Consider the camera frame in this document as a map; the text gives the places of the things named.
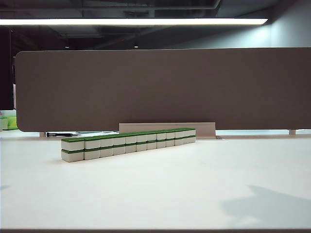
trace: ceiling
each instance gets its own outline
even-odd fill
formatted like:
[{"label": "ceiling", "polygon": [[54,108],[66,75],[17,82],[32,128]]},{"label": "ceiling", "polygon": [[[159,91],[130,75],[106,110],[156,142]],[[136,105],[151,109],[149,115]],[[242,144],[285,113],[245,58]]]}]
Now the ceiling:
[{"label": "ceiling", "polygon": [[[0,0],[0,18],[269,17],[279,0]],[[21,50],[140,49],[230,30],[211,26],[14,26],[12,53]]]}]

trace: table surface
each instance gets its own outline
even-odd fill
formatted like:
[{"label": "table surface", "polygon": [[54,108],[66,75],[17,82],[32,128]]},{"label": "table surface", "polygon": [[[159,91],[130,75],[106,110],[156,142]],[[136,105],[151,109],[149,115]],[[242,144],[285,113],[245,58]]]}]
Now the table surface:
[{"label": "table surface", "polygon": [[3,135],[2,229],[311,228],[311,135],[74,163],[61,160],[60,138]]}]

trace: gray partition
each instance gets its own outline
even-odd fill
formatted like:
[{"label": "gray partition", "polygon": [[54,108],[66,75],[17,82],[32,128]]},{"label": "gray partition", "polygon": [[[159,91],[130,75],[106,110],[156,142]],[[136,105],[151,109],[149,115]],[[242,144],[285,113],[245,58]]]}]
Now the gray partition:
[{"label": "gray partition", "polygon": [[311,128],[311,48],[27,51],[16,57],[23,131],[119,123]]}]

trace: fluorescent light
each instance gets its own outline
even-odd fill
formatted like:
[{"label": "fluorescent light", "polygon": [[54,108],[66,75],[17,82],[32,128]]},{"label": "fluorescent light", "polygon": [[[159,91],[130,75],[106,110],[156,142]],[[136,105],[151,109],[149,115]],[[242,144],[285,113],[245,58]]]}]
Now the fluorescent light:
[{"label": "fluorescent light", "polygon": [[60,18],[60,19],[0,19],[0,25],[261,25],[266,18]]}]

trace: green object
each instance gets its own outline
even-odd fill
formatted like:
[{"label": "green object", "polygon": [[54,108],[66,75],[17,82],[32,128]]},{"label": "green object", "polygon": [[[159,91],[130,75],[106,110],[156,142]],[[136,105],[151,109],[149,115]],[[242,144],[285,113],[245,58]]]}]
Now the green object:
[{"label": "green object", "polygon": [[179,139],[184,139],[184,138],[190,138],[190,137],[195,137],[195,135],[191,135],[191,136],[185,136],[185,137],[176,137],[176,138],[172,138],[171,140],[179,140]]},{"label": "green object", "polygon": [[146,144],[147,142],[137,142],[137,145],[142,145],[142,144]]},{"label": "green object", "polygon": [[62,141],[64,142],[82,142],[85,140],[85,137],[69,137],[63,138]]},{"label": "green object", "polygon": [[113,148],[115,147],[125,147],[125,144],[121,144],[121,145],[113,145]]},{"label": "green object", "polygon": [[126,147],[136,145],[136,143],[125,144]]},{"label": "green object", "polygon": [[109,146],[109,147],[100,147],[101,150],[111,149],[111,148],[113,148],[113,146]]},{"label": "green object", "polygon": [[8,130],[17,130],[16,116],[8,117]]},{"label": "green object", "polygon": [[91,152],[91,151],[97,151],[100,148],[92,148],[92,149],[84,149],[84,152]]},{"label": "green object", "polygon": [[74,154],[74,153],[80,153],[80,152],[83,152],[84,150],[72,150],[72,151],[70,151],[70,150],[64,150],[64,149],[62,149],[62,152],[65,152],[65,153],[67,153],[67,154]]},{"label": "green object", "polygon": [[148,134],[156,134],[156,133],[180,132],[180,131],[189,131],[189,130],[195,130],[195,128],[178,128],[178,129],[168,129],[168,130],[153,130],[153,131],[142,131],[142,132],[132,132],[132,133],[99,135],[99,136],[92,136],[92,137],[63,138],[62,141],[65,141],[65,142],[80,142],[80,141],[84,141],[84,140],[85,141],[94,141],[94,140],[101,140],[101,139],[120,138],[120,137],[129,137],[129,136],[138,136],[138,135],[148,135]]}]

